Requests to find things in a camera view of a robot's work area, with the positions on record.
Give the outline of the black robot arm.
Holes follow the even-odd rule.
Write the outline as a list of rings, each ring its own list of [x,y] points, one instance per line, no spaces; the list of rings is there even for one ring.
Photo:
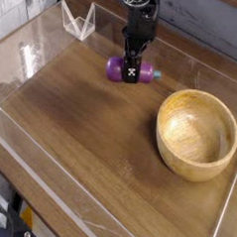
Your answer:
[[[156,38],[160,0],[123,0],[128,21],[123,30],[125,54],[122,78],[127,83],[150,82],[154,75],[151,63],[142,62],[147,45]]]

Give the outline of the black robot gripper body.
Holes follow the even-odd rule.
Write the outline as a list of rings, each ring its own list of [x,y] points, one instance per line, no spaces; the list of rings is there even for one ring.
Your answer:
[[[123,30],[125,46],[131,56],[139,56],[156,37],[156,25],[159,19],[159,5],[151,2],[143,7],[128,7],[128,21]]]

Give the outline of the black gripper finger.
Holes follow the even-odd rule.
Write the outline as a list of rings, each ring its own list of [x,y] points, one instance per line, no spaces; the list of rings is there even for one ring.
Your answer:
[[[124,62],[122,69],[122,79],[126,83],[139,82],[142,59],[140,56],[130,56],[129,62]]]
[[[130,50],[127,46],[125,46],[125,54],[124,54],[124,62],[129,62],[130,60]]]

